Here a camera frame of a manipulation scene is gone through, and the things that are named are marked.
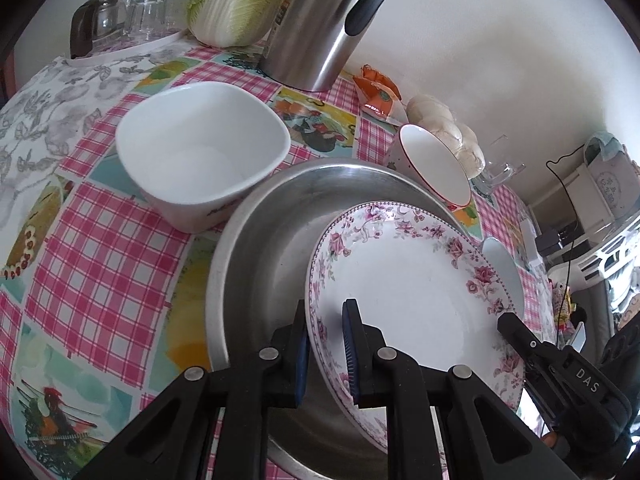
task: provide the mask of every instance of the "floral plate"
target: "floral plate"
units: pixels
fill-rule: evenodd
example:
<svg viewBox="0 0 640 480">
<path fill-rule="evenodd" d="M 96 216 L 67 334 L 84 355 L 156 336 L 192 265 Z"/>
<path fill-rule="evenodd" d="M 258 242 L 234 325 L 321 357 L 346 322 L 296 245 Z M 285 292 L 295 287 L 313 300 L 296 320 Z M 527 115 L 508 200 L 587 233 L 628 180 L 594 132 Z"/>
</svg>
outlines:
<svg viewBox="0 0 640 480">
<path fill-rule="evenodd" d="M 520 402 L 524 363 L 500 336 L 511 299 L 484 256 L 430 213 L 398 202 L 353 207 L 324 231 L 309 263 L 306 325 L 324 380 L 345 414 L 386 451 L 383 408 L 360 410 L 349 391 L 342 303 L 358 301 L 364 323 L 421 365 L 468 365 L 510 408 Z"/>
</svg>

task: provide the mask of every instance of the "white container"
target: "white container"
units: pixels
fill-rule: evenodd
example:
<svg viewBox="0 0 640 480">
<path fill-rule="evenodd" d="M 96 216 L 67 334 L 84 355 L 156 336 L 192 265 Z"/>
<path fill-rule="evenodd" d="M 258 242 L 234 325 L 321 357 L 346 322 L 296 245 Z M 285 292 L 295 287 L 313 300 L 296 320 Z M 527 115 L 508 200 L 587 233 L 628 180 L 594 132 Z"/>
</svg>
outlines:
<svg viewBox="0 0 640 480">
<path fill-rule="evenodd" d="M 116 129 L 118 155 L 131 179 L 169 224 L 186 233 L 227 219 L 290 146 L 287 127 L 266 104 L 221 82 L 150 97 Z"/>
<path fill-rule="evenodd" d="M 640 210 L 640 178 L 626 153 L 617 152 L 607 161 L 599 153 L 588 168 L 616 220 Z"/>
<path fill-rule="evenodd" d="M 513 302 L 515 313 L 520 319 L 524 319 L 524 290 L 518 267 L 513 261 L 511 253 L 500 240 L 492 236 L 488 236 L 482 241 L 480 252 L 498 273 L 498 278 Z"/>
<path fill-rule="evenodd" d="M 465 170 L 438 137 L 420 126 L 400 128 L 383 163 L 431 191 L 451 211 L 471 202 Z"/>
</svg>

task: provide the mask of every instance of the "metal basin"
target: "metal basin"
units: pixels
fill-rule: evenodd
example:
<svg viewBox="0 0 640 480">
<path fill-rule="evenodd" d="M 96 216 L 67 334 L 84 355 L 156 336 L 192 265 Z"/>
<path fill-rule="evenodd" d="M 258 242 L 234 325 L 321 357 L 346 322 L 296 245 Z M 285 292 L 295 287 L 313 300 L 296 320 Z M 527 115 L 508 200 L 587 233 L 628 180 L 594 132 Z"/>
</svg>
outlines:
<svg viewBox="0 0 640 480">
<path fill-rule="evenodd" d="M 372 200 L 419 206 L 464 232 L 427 191 L 382 166 L 324 158 L 277 173 L 238 207 L 213 256 L 206 328 L 214 369 L 262 348 L 293 320 L 318 238 L 342 211 Z M 386 478 L 386 455 L 342 414 L 313 357 L 302 405 L 271 410 L 269 433 L 269 457 L 300 479 Z"/>
</svg>

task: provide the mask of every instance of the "orange package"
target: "orange package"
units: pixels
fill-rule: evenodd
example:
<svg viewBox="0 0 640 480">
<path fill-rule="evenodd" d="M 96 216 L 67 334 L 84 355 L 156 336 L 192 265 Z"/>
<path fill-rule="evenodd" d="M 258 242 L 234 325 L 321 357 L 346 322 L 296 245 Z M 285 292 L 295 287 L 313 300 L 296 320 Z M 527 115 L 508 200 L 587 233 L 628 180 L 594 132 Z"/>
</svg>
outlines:
<svg viewBox="0 0 640 480">
<path fill-rule="evenodd" d="M 404 107 L 398 87 L 386 75 L 369 65 L 362 67 L 362 76 L 354 76 L 360 107 L 367 114 L 393 126 L 406 124 Z"/>
</svg>

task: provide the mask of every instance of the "screw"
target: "screw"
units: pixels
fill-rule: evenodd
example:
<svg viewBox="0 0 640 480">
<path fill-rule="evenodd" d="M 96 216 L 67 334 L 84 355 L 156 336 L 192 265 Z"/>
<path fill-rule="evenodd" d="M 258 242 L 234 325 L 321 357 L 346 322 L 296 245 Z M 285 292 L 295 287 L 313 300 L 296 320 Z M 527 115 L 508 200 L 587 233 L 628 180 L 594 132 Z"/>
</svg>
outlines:
<svg viewBox="0 0 640 480">
<path fill-rule="evenodd" d="M 467 365 L 455 365 L 453 367 L 453 374 L 459 379 L 468 379 L 471 377 L 471 368 Z"/>
<path fill-rule="evenodd" d="M 391 361 L 392 359 L 398 357 L 398 352 L 396 352 L 393 348 L 383 346 L 382 348 L 378 349 L 378 357 L 380 359 L 384 359 L 385 361 Z"/>
<path fill-rule="evenodd" d="M 279 354 L 280 353 L 273 346 L 267 346 L 267 348 L 260 350 L 258 355 L 260 356 L 260 359 L 273 361 Z"/>
<path fill-rule="evenodd" d="M 192 366 L 184 371 L 184 378 L 188 381 L 199 381 L 204 377 L 204 370 L 199 366 Z"/>
</svg>

